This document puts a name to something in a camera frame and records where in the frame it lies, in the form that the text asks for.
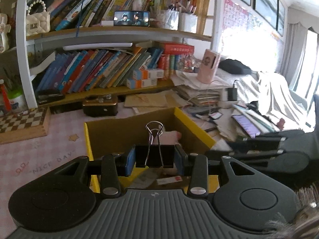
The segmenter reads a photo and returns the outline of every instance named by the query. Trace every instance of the phone screen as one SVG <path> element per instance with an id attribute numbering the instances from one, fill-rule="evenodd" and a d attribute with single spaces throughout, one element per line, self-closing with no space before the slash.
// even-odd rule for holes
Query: phone screen
<path id="1" fill-rule="evenodd" d="M 114 12 L 114 26 L 149 26 L 149 12 L 116 11 Z"/>
<path id="2" fill-rule="evenodd" d="M 246 118 L 246 116 L 233 115 L 232 117 L 251 138 L 255 138 L 260 135 L 260 130 L 248 118 Z"/>

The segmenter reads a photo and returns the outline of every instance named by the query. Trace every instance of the chessboard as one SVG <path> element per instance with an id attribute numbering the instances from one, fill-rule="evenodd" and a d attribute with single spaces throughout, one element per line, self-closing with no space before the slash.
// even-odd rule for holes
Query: chessboard
<path id="1" fill-rule="evenodd" d="M 49 108 L 0 117 L 0 144 L 46 136 L 49 118 Z"/>

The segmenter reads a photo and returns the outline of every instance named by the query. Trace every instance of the white figurine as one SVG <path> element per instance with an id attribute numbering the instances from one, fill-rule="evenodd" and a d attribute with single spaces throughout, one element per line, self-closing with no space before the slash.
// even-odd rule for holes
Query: white figurine
<path id="1" fill-rule="evenodd" d="M 7 14 L 0 13 L 0 53 L 9 49 L 9 39 L 7 33 L 11 30 L 11 25 L 7 24 Z"/>

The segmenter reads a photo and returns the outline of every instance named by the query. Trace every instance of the metal screw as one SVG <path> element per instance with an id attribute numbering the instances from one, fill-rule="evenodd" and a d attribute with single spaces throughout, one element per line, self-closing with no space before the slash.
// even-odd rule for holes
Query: metal screw
<path id="1" fill-rule="evenodd" d="M 193 187 L 190 189 L 190 192 L 195 195 L 203 195 L 206 193 L 206 190 L 202 187 Z"/>
<path id="2" fill-rule="evenodd" d="M 119 190 L 117 188 L 114 188 L 114 187 L 108 187 L 108 188 L 103 189 L 103 193 L 105 195 L 115 195 L 118 192 L 119 192 Z"/>

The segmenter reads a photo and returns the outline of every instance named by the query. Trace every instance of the brown box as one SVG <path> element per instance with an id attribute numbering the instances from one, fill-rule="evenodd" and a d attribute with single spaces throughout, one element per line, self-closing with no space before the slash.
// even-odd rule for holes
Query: brown box
<path id="1" fill-rule="evenodd" d="M 166 131 L 178 131 L 183 150 L 203 154 L 215 141 L 179 108 L 167 108 L 126 119 L 103 119 L 85 123 L 87 150 L 90 160 L 106 154 L 124 153 L 136 144 L 147 144 L 149 133 L 145 126 L 150 121 L 161 122 Z M 99 192 L 96 176 L 92 177 L 94 191 Z"/>
<path id="2" fill-rule="evenodd" d="M 50 109 L 29 111 L 27 115 L 8 115 L 0 118 L 0 144 L 46 136 Z"/>

